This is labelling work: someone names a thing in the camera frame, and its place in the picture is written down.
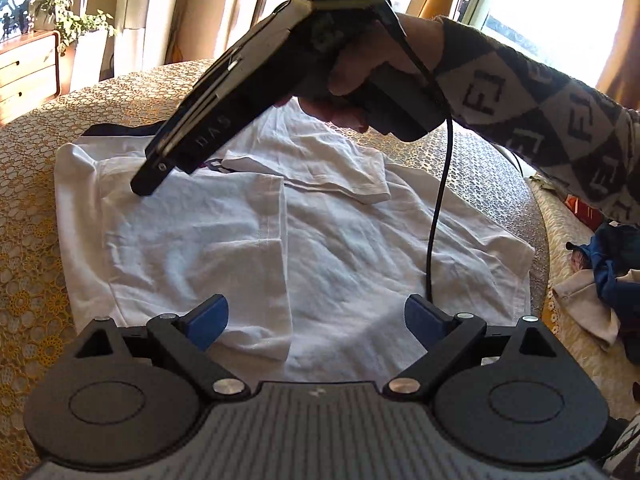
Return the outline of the patterned right sleeve forearm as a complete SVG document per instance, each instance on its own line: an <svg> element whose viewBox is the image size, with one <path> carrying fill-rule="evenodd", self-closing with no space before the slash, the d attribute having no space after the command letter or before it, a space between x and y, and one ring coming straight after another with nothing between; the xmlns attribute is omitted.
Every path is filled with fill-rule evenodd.
<svg viewBox="0 0 640 480"><path fill-rule="evenodd" d="M452 117L605 217L639 222L639 114L478 30L444 18L434 70Z"/></svg>

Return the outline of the right hand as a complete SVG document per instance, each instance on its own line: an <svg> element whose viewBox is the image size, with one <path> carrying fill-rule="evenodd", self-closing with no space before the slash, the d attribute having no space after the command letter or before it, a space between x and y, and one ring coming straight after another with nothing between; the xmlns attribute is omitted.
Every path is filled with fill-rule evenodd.
<svg viewBox="0 0 640 480"><path fill-rule="evenodd" d="M330 68L295 89L302 110L337 127L372 128L413 142L442 125L448 115L434 84L395 37L375 22L352 40Z"/></svg>

